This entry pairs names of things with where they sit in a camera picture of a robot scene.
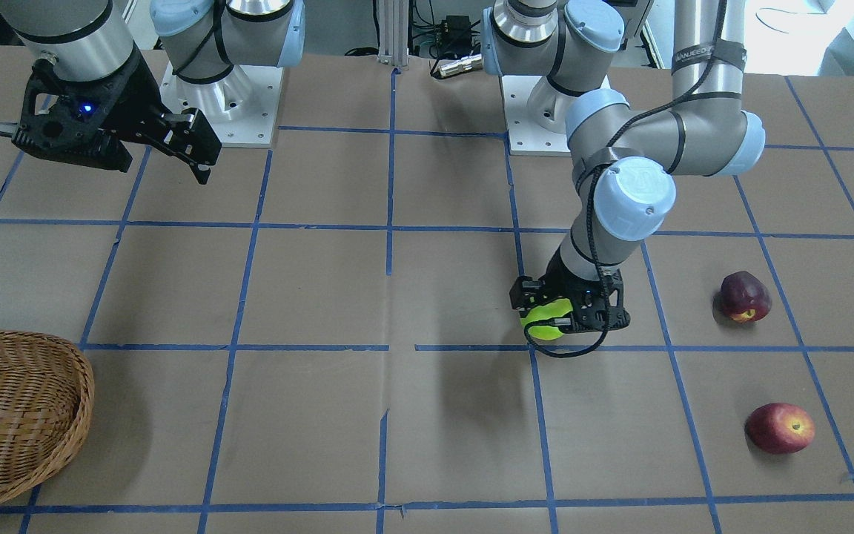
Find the green fruit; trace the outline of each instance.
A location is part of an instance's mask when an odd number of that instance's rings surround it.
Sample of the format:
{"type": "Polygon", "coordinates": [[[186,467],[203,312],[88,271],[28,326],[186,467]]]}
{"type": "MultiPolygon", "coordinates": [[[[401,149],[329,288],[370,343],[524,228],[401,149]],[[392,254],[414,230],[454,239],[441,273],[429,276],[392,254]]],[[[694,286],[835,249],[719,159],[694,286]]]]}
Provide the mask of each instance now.
{"type": "MultiPolygon", "coordinates": [[[[519,318],[519,324],[525,328],[526,325],[535,321],[565,317],[569,312],[572,312],[572,302],[567,300],[567,298],[560,298],[559,300],[549,302],[545,306],[536,306],[532,310],[529,310],[528,315],[519,318]]],[[[542,341],[552,341],[553,339],[562,337],[562,332],[555,326],[534,326],[529,329],[529,335],[536,339],[542,339],[542,341]]]]}

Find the basket rim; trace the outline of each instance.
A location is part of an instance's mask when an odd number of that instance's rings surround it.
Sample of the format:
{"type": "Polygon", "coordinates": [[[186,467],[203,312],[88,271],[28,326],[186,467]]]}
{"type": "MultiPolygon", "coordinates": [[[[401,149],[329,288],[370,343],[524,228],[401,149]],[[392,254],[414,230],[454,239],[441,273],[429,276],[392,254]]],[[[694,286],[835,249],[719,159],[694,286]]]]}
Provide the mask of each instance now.
{"type": "Polygon", "coordinates": [[[0,490],[0,503],[21,495],[34,486],[38,486],[62,467],[74,459],[84,445],[84,440],[90,429],[91,415],[94,409],[94,372],[91,364],[85,358],[84,352],[74,343],[53,334],[42,334],[41,332],[23,332],[13,330],[0,330],[0,339],[33,341],[37,343],[50,344],[61,349],[77,369],[77,391],[79,402],[75,411],[74,419],[68,426],[67,431],[62,434],[61,439],[41,462],[36,469],[20,479],[15,480],[9,486],[0,490]]]}

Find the red apple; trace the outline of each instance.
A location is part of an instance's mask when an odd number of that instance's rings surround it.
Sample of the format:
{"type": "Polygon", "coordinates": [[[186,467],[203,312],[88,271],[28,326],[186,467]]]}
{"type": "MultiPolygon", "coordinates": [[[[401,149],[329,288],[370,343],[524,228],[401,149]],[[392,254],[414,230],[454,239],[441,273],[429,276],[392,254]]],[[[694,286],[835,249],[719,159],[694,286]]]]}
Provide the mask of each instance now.
{"type": "Polygon", "coordinates": [[[768,403],[753,410],[745,430],[753,445],[770,454],[806,449],[816,436],[816,425],[809,413],[785,402],[768,403]]]}
{"type": "Polygon", "coordinates": [[[769,314],[769,290],[748,271],[728,274],[721,284],[721,311],[738,323],[759,321],[769,314]]]}

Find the brown basket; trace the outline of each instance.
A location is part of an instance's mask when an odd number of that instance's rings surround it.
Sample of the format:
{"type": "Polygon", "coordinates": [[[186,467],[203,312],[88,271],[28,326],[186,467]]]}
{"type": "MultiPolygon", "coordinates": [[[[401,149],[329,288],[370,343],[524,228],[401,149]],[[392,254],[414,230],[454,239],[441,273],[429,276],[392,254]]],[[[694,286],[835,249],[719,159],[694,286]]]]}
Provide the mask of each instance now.
{"type": "Polygon", "coordinates": [[[71,342],[0,331],[0,503],[67,466],[93,402],[91,365],[71,342]]]}

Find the light blue joint cap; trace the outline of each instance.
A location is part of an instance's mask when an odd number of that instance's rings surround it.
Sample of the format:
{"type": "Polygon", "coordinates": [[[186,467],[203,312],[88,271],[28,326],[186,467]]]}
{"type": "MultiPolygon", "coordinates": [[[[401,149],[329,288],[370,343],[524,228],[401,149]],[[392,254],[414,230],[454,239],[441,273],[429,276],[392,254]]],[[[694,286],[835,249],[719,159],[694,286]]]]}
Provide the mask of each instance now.
{"type": "Polygon", "coordinates": [[[595,215],[619,240],[654,234],[674,207],[678,189],[653,159],[628,156],[606,169],[595,187],[595,215]]]}
{"type": "Polygon", "coordinates": [[[574,33],[598,50],[619,50],[624,37],[624,20],[614,7],[602,0],[569,0],[566,20],[574,33]]]}
{"type": "Polygon", "coordinates": [[[566,112],[566,139],[572,139],[575,131],[589,117],[610,105],[616,104],[624,104],[631,108],[628,101],[624,99],[624,95],[615,89],[593,89],[576,98],[575,102],[569,106],[569,111],[566,112]]]}
{"type": "Polygon", "coordinates": [[[292,1],[292,17],[288,20],[278,67],[295,67],[301,63],[302,52],[305,51],[305,3],[302,0],[292,1]]]}
{"type": "Polygon", "coordinates": [[[747,132],[743,135],[740,148],[736,149],[731,161],[716,172],[715,176],[745,173],[752,169],[763,155],[763,148],[767,145],[767,131],[763,129],[763,121],[749,111],[744,111],[743,115],[747,118],[747,132]]]}
{"type": "Polygon", "coordinates": [[[502,76],[499,59],[496,57],[496,39],[492,30],[492,7],[483,10],[483,33],[480,35],[480,52],[483,54],[483,70],[487,74],[502,76]]]}
{"type": "Polygon", "coordinates": [[[160,37],[171,37],[196,24],[213,9],[213,0],[151,0],[150,20],[160,37]]]}

